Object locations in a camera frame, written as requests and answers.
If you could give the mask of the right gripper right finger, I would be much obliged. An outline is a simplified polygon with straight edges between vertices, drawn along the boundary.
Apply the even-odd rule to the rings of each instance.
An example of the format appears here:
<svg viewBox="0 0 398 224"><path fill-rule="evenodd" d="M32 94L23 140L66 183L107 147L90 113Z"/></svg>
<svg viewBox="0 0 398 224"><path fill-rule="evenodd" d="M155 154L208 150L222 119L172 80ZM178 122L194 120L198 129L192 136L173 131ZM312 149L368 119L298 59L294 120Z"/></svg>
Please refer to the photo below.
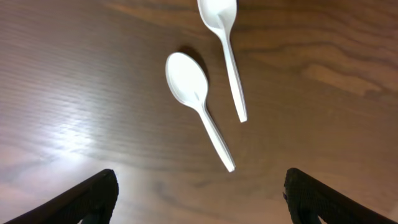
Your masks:
<svg viewBox="0 0 398 224"><path fill-rule="evenodd" d="M294 224L395 224L297 168L287 170L283 196Z"/></svg>

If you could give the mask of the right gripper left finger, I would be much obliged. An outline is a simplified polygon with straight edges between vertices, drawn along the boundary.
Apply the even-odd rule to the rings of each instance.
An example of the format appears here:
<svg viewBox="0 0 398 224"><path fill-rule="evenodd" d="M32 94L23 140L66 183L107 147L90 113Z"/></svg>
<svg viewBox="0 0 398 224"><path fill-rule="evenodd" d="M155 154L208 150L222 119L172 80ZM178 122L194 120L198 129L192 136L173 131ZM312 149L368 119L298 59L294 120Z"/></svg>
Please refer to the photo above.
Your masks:
<svg viewBox="0 0 398 224"><path fill-rule="evenodd" d="M8 224L108 224L119 194L116 174L104 169Z"/></svg>

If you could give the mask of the white plastic spoon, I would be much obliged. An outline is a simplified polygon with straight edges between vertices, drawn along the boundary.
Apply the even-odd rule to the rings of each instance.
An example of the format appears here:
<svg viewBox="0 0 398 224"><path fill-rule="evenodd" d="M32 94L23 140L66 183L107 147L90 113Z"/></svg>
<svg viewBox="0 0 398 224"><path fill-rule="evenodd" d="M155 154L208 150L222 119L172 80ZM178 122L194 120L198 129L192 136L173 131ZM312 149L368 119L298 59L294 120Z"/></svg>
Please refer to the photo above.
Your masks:
<svg viewBox="0 0 398 224"><path fill-rule="evenodd" d="M206 107L208 80L201 66L189 55L174 52L167 57L165 76L173 96L200 116L215 151L228 172L236 168L233 157Z"/></svg>
<svg viewBox="0 0 398 224"><path fill-rule="evenodd" d="M231 46L231 30L238 12L237 0L198 0L198 10L204 25L220 40L234 105L241 123L248 120L243 87Z"/></svg>

